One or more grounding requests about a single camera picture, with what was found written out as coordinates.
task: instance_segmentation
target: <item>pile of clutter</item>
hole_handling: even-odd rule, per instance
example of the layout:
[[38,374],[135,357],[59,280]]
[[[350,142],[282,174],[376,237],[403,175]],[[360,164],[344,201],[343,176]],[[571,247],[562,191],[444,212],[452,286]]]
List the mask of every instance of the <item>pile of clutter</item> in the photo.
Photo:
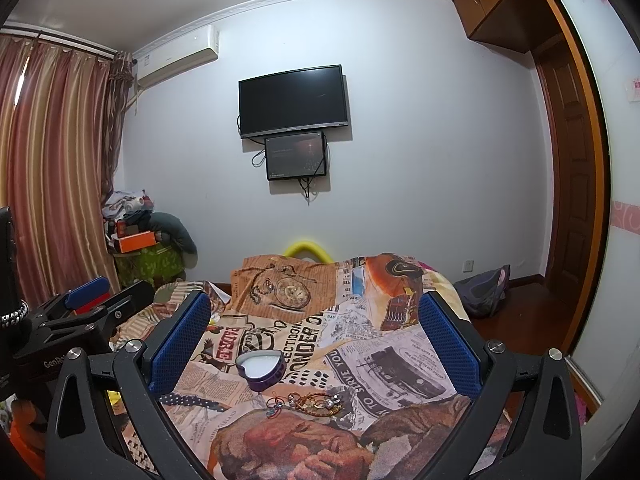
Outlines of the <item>pile of clutter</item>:
[[185,259],[194,262],[197,258],[196,245],[180,219],[154,212],[154,203],[144,190],[115,191],[102,216],[107,246],[123,286],[136,280],[160,286],[184,278]]

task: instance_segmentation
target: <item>curtain rod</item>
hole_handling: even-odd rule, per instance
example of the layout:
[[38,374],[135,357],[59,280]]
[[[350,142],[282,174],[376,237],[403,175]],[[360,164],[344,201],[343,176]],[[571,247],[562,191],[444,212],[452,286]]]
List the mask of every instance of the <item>curtain rod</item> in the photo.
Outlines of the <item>curtain rod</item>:
[[28,38],[40,38],[41,40],[50,41],[51,43],[57,43],[63,46],[71,46],[78,50],[82,50],[84,52],[88,52],[89,54],[94,54],[106,59],[113,59],[113,56],[116,54],[116,50],[113,50],[112,48],[101,46],[97,43],[90,43],[73,36],[59,34],[46,28],[35,28],[25,25],[12,25],[9,23],[5,23],[2,28],[0,28],[0,32],[3,32],[5,34],[13,34],[16,36],[25,36]]

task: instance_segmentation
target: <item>wooden cabinet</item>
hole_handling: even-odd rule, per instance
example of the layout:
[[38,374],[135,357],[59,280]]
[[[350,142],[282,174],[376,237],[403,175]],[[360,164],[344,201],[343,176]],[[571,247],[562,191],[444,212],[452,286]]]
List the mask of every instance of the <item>wooden cabinet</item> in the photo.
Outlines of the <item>wooden cabinet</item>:
[[518,52],[557,34],[546,0],[453,0],[467,37]]

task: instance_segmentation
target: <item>wooden floor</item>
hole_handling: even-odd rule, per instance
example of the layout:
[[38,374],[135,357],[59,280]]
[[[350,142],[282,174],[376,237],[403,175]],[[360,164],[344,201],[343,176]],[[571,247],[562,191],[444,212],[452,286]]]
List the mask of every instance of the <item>wooden floor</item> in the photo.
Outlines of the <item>wooden floor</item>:
[[[512,352],[542,355],[559,347],[571,323],[573,311],[539,283],[507,291],[501,310],[493,317],[473,319],[479,334],[503,341]],[[511,394],[507,412],[514,416],[522,394]]]

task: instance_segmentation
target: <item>bedspread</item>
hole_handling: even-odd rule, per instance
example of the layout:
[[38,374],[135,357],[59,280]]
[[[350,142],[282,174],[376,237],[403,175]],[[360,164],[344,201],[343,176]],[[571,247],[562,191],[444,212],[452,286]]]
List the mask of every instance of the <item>bedspread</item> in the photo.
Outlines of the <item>bedspread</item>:
[[[466,319],[453,286],[410,256],[383,253],[336,264],[265,255],[232,273],[225,305],[209,282],[161,287],[156,302],[121,327],[118,344],[145,338],[193,289],[212,302],[211,321],[174,392],[160,399],[196,456],[217,479],[413,479],[469,405],[456,393],[417,322],[420,296],[437,290]],[[248,389],[234,362],[254,349],[282,350],[283,380]],[[338,394],[343,409],[314,418],[266,400],[291,392]],[[122,406],[139,465],[153,469]],[[508,430],[503,417],[476,470]]]

